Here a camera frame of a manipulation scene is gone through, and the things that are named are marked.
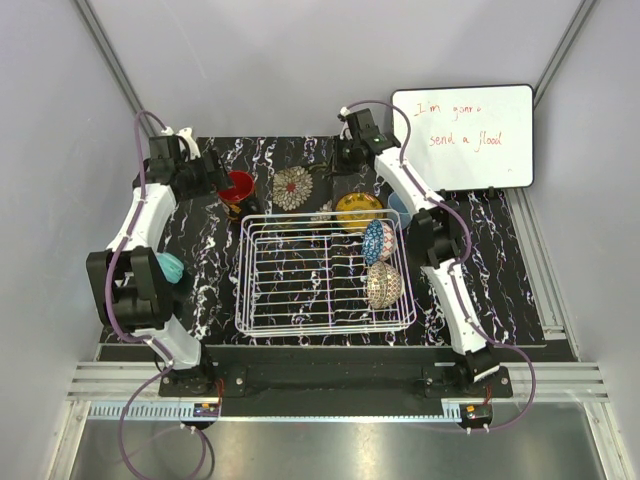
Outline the blue patterned bowl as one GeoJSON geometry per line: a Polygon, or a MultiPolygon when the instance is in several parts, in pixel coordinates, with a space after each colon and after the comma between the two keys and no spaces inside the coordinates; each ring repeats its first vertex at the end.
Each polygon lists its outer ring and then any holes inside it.
{"type": "Polygon", "coordinates": [[[381,219],[373,219],[367,225],[363,243],[362,256],[367,266],[378,261],[387,261],[397,248],[394,229],[381,219]]]}

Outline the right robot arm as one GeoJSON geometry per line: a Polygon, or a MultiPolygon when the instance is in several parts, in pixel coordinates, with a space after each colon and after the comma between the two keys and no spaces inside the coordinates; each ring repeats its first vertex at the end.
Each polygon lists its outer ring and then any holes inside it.
{"type": "Polygon", "coordinates": [[[490,341],[466,289],[463,264],[471,255],[470,230],[459,209],[427,185],[405,158],[407,141],[384,133],[370,109],[344,107],[338,114],[343,130],[337,141],[335,164],[340,172],[368,165],[411,215],[405,240],[407,259],[427,276],[442,308],[455,363],[445,378],[466,396],[486,389],[499,370],[490,341]]]}

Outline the black floral square plate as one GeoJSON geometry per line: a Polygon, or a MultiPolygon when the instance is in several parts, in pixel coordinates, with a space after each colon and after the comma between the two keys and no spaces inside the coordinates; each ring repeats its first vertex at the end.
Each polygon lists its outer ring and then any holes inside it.
{"type": "Polygon", "coordinates": [[[327,162],[291,166],[275,172],[264,212],[310,213],[309,220],[328,223],[333,211],[333,180],[327,162]]]}

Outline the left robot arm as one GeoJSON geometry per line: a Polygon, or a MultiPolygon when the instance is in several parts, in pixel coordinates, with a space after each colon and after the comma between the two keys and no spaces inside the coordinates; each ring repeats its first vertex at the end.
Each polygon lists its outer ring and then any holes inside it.
{"type": "Polygon", "coordinates": [[[185,267],[158,246],[179,203],[232,182],[217,152],[195,140],[189,127],[165,128],[150,138],[149,153],[119,232],[104,250],[88,255],[86,269],[101,322],[122,341],[147,345],[169,378],[203,396],[214,388],[216,372],[203,343],[180,322],[185,267]]]}

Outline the brown patterned bowl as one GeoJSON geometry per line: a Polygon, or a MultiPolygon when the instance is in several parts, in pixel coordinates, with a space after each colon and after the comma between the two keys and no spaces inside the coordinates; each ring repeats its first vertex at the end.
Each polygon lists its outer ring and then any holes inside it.
{"type": "Polygon", "coordinates": [[[394,305],[404,292],[404,280],[392,265],[377,261],[368,268],[366,293],[372,309],[394,305]]]}

